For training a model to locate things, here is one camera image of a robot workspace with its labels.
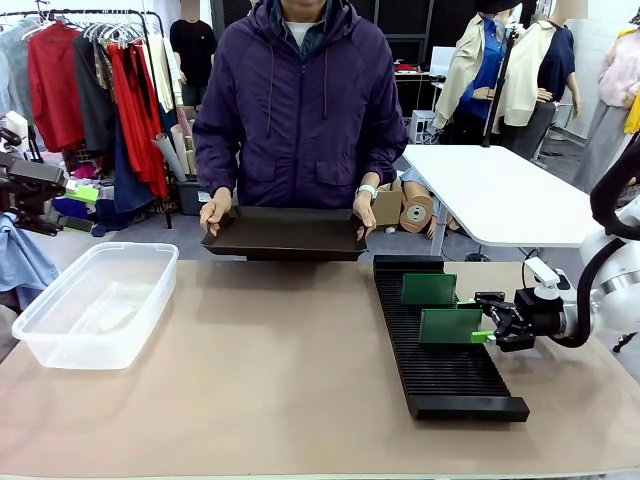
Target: drawstring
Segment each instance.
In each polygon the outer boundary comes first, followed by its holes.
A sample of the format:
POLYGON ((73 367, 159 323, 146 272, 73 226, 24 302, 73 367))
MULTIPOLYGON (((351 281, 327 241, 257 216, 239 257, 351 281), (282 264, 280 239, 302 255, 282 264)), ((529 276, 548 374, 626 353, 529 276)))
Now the drawstring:
POLYGON ((326 120, 329 118, 327 111, 327 69, 329 65, 329 47, 324 51, 324 115, 322 118, 326 120))
POLYGON ((271 99, 273 97, 273 80, 275 76, 276 56, 273 53, 273 45, 269 45, 271 48, 271 85, 269 87, 269 122, 267 123, 267 137, 271 136, 271 99))

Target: red garment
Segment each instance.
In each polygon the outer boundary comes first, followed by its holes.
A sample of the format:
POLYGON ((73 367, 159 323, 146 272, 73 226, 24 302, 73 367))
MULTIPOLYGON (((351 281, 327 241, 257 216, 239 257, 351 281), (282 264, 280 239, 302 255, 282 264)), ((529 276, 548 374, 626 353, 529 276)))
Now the red garment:
POLYGON ((151 142, 162 133, 158 100, 140 45, 107 47, 113 67, 116 102, 131 169, 138 180, 149 183, 156 197, 167 196, 164 157, 151 142))
POLYGON ((80 33, 55 23, 29 40, 28 72, 35 124, 50 152, 78 148, 84 140, 73 61, 80 33))

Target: black tray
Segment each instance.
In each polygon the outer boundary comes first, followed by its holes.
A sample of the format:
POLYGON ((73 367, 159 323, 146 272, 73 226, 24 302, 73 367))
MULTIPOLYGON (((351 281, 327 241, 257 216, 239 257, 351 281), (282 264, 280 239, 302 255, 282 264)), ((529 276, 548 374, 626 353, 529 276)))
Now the black tray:
POLYGON ((423 345, 420 307, 402 304, 405 273, 443 273, 439 257, 376 256, 376 287, 409 412, 416 420, 526 422, 484 345, 423 345))
POLYGON ((235 207, 202 246, 250 260, 354 262, 367 249, 359 225, 351 210, 235 207))

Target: clear plastic bin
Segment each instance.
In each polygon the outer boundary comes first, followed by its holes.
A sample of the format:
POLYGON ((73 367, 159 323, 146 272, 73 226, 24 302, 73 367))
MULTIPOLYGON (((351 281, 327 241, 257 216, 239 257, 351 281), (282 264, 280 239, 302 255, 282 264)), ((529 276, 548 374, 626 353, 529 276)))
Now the clear plastic bin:
POLYGON ((173 293, 177 260, 174 245, 96 245, 18 317, 13 336, 45 367, 127 368, 173 293))

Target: table leg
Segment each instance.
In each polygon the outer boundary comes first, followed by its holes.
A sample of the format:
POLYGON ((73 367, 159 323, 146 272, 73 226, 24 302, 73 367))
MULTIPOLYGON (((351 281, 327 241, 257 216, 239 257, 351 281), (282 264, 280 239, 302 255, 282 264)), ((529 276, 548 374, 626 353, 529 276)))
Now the table leg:
POLYGON ((431 255, 437 257, 442 256, 442 243, 444 242, 444 234, 447 230, 447 216, 449 211, 444 203, 438 202, 438 220, 436 221, 436 233, 433 236, 433 243, 431 244, 431 255))

